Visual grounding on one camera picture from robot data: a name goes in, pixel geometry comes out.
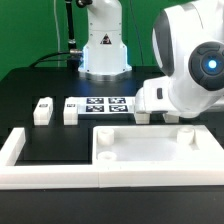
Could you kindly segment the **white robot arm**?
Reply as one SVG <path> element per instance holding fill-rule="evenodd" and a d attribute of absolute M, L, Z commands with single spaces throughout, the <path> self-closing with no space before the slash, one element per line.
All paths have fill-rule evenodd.
<path fill-rule="evenodd" d="M 88 42 L 81 73 L 101 81 L 131 69 L 121 37 L 118 0 L 77 0 L 88 11 Z M 194 118 L 224 96 L 224 0 L 194 0 L 166 8 L 152 30 L 161 78 L 148 79 L 135 96 L 134 112 Z"/>

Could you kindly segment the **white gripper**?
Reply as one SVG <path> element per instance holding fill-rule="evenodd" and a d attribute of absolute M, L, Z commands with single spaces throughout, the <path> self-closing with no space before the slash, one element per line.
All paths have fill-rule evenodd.
<path fill-rule="evenodd" d="M 168 97 L 167 78 L 148 79 L 135 96 L 136 113 L 168 112 L 172 104 Z"/>

